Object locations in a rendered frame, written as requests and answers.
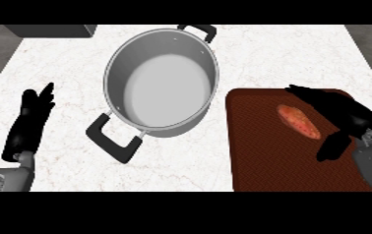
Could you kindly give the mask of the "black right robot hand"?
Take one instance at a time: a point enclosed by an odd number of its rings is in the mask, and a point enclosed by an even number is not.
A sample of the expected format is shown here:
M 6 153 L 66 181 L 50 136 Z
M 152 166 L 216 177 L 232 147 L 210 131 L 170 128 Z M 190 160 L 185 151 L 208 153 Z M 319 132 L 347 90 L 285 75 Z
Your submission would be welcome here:
M 289 85 L 286 91 L 314 107 L 338 128 L 338 131 L 325 138 L 317 152 L 317 161 L 338 160 L 350 146 L 351 137 L 363 140 L 363 136 L 372 130 L 372 110 L 338 92 L 295 85 Z

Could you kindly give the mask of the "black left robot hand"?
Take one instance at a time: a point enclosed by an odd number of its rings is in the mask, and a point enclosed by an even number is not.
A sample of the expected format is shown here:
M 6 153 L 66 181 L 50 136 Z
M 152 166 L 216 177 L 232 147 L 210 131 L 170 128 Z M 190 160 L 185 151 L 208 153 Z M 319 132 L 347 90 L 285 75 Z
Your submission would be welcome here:
M 9 131 L 2 159 L 16 162 L 24 151 L 35 153 L 41 143 L 44 125 L 50 111 L 55 107 L 53 102 L 53 83 L 49 83 L 37 93 L 27 89 L 22 93 L 21 113 Z

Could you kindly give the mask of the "orange sweet potato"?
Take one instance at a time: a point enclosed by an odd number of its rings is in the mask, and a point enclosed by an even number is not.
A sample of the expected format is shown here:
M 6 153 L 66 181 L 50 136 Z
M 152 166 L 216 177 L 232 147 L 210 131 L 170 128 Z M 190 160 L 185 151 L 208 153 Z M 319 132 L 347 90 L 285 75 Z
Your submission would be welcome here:
M 279 119 L 289 128 L 313 140 L 319 140 L 322 138 L 322 133 L 316 125 L 306 113 L 297 107 L 279 104 L 276 110 Z

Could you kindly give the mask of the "dark grey appliance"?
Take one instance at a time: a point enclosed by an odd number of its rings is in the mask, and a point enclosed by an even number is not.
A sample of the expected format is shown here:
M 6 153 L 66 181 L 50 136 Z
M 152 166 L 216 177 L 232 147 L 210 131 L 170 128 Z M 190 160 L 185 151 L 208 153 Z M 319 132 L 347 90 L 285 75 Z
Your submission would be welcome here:
M 86 38 L 92 37 L 96 25 L 6 25 L 22 38 Z

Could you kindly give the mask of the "dark red woven tray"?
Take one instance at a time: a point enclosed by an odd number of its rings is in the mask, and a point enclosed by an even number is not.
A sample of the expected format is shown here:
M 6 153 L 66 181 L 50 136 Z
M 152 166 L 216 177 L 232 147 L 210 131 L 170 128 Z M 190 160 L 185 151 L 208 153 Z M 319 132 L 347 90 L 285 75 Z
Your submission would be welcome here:
M 372 192 L 350 145 L 337 160 L 317 161 L 322 140 L 281 121 L 276 107 L 300 108 L 323 136 L 337 127 L 292 93 L 281 88 L 236 88 L 226 97 L 232 156 L 232 187 L 251 192 Z

